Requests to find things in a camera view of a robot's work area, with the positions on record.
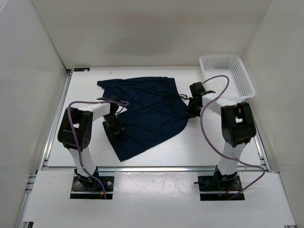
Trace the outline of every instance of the cable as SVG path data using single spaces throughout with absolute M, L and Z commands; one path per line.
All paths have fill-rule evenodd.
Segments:
M 212 79 L 217 78 L 217 77 L 225 77 L 225 78 L 227 79 L 227 84 L 226 84 L 225 88 L 223 89 L 223 91 L 222 91 L 216 98 L 214 98 L 213 100 L 209 101 L 209 102 L 202 108 L 202 110 L 201 110 L 201 112 L 200 112 L 200 118 L 199 118 L 199 120 L 200 120 L 200 127 L 201 127 L 201 130 L 202 130 L 202 132 L 203 132 L 203 135 L 204 135 L 204 137 L 205 137 L 207 143 L 211 146 L 211 148 L 212 148 L 218 155 L 222 156 L 223 158 L 226 158 L 226 159 L 228 159 L 228 160 L 238 161 L 239 163 L 241 163 L 241 164 L 243 164 L 243 165 L 245 165 L 245 166 L 249 166 L 249 167 L 258 168 L 258 169 L 263 170 L 263 173 L 262 173 L 258 178 L 256 178 L 254 181 L 252 181 L 250 184 L 248 184 L 245 188 L 243 188 L 242 190 L 238 191 L 236 194 L 234 194 L 232 197 L 230 197 L 230 198 L 228 199 L 228 200 L 231 200 L 231 199 L 235 198 L 236 196 L 238 196 L 240 193 L 242 193 L 244 190 L 248 189 L 251 185 L 253 185 L 254 183 L 256 183 L 259 179 L 261 179 L 261 178 L 265 175 L 266 170 L 265 170 L 263 167 L 260 167 L 260 166 L 258 166 L 258 165 L 247 164 L 247 163 L 245 163 L 245 162 L 242 162 L 240 159 L 237 159 L 237 158 L 230 158 L 230 157 L 228 157 L 228 156 L 222 154 L 217 148 L 215 148 L 215 146 L 214 146 L 214 145 L 212 144 L 212 142 L 209 140 L 209 138 L 208 138 L 208 136 L 207 136 L 207 134 L 206 134 L 206 132 L 205 132 L 204 125 L 203 125 L 203 115 L 204 115 L 206 109 L 208 108 L 208 106 L 209 106 L 211 103 L 217 101 L 217 100 L 223 95 L 223 93 L 227 90 L 227 88 L 228 88 L 228 86 L 229 86 L 229 83 L 230 83 L 230 80 L 229 80 L 229 78 L 228 78 L 227 76 L 225 76 L 225 75 L 218 75 L 218 76 L 211 77 L 211 78 L 207 79 L 206 81 L 204 81 L 204 82 L 202 83 L 202 84 L 204 84 L 204 83 L 206 83 L 207 81 L 212 80 Z
M 230 186 L 224 194 L 219 194 L 218 196 L 226 196 L 230 192 L 231 188 L 232 187 Z
M 88 189 L 89 191 L 95 191 L 99 186 L 100 186 L 100 184 L 98 183 L 97 186 L 96 186 L 96 188 L 94 188 L 94 189 L 89 189 L 89 188 L 87 188 L 87 189 Z
M 179 94 L 179 97 L 184 100 L 190 100 L 190 98 L 185 94 Z
M 94 180 L 98 181 L 98 183 L 100 184 L 103 192 L 104 192 L 104 198 L 106 199 L 106 195 L 105 195 L 105 187 L 103 185 L 103 183 L 101 182 L 101 180 L 99 180 L 97 177 L 91 175 L 88 170 L 85 168 L 84 164 L 83 164 L 83 161 L 82 161 L 82 154 L 81 154 L 81 149 L 80 149 L 80 146 L 79 146 L 79 142 L 78 142 L 78 139 L 77 139 L 77 135 L 76 135 L 76 131 L 75 131 L 75 128 L 74 128 L 74 125 L 73 125 L 73 121 L 72 121 L 72 116 L 71 116 L 71 106 L 73 104 L 106 104 L 106 103 L 112 103 L 112 104 L 118 104 L 122 107 L 126 107 L 129 105 L 128 102 L 126 101 L 121 101 L 121 102 L 116 102 L 116 101 L 93 101 L 93 102 L 89 102 L 89 101 L 73 101 L 71 102 L 68 107 L 67 107 L 67 116 L 68 116 L 68 120 L 70 122 L 70 126 L 71 126 L 71 130 L 72 130 L 72 133 L 73 133 L 73 137 L 74 137 L 74 140 L 75 140 L 75 144 L 76 144 L 76 148 L 78 150 L 78 156 L 79 156 L 79 163 L 80 163 L 80 166 L 81 168 L 83 169 L 83 171 L 91 178 L 93 178 Z

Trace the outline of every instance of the white panel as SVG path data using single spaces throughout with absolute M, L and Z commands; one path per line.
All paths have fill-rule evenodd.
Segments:
M 6 3 L 6 0 L 0 0 L 0 10 L 4 6 L 5 3 Z
M 241 173 L 248 184 L 260 173 Z M 267 173 L 244 201 L 200 201 L 196 173 L 116 173 L 112 200 L 69 199 L 73 173 L 38 173 L 24 221 L 33 228 L 283 228 L 295 225 L 280 176 Z
M 270 0 L 32 0 L 67 68 L 242 55 Z
M 35 173 L 65 69 L 29 0 L 0 9 L 0 227 L 14 226 Z
M 272 0 L 242 59 L 256 89 L 250 104 L 270 165 L 280 171 L 304 227 L 304 1 Z
M 64 110 L 72 101 L 94 101 L 101 97 L 104 91 L 97 86 L 97 81 L 142 76 L 173 77 L 179 93 L 187 95 L 191 95 L 189 89 L 191 84 L 202 81 L 199 66 L 91 68 L 88 72 L 73 73 Z M 221 133 L 220 116 L 207 110 L 204 120 L 211 141 L 220 150 L 223 150 L 224 139 Z M 180 134 L 121 163 L 105 135 L 103 121 L 103 118 L 94 121 L 92 140 L 89 145 L 92 159 L 97 166 L 215 166 L 220 159 L 207 144 L 200 129 L 200 120 L 195 118 L 189 119 L 186 128 Z M 243 151 L 241 160 L 260 165 L 254 140 L 251 140 Z M 59 143 L 57 138 L 52 145 L 48 166 L 75 166 L 71 154 L 63 147 L 62 143 Z

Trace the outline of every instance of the white wall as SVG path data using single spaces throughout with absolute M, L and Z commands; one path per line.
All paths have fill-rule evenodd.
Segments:
M 272 0 L 242 59 L 271 167 L 280 171 L 295 220 L 304 227 L 304 1 Z
M 242 55 L 270 0 L 32 0 L 67 68 Z
M 0 9 L 1 228 L 14 227 L 65 78 L 30 0 L 6 1 Z

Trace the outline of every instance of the white plastic basket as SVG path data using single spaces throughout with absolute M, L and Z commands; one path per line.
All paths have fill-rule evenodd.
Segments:
M 255 89 L 239 56 L 210 55 L 201 56 L 199 60 L 205 80 L 217 75 L 226 75 L 229 77 L 229 87 L 222 97 L 238 103 L 256 95 Z M 226 84 L 227 79 L 219 77 L 206 82 L 204 87 L 206 90 L 213 90 L 219 94 Z

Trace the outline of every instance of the dark blue cloth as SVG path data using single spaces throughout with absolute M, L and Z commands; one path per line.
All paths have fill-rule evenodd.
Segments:
M 187 125 L 187 106 L 179 97 L 174 78 L 112 79 L 97 85 L 104 89 L 104 98 L 115 96 L 130 104 L 117 115 L 125 127 L 126 140 L 115 143 L 107 135 L 120 161 L 166 141 Z

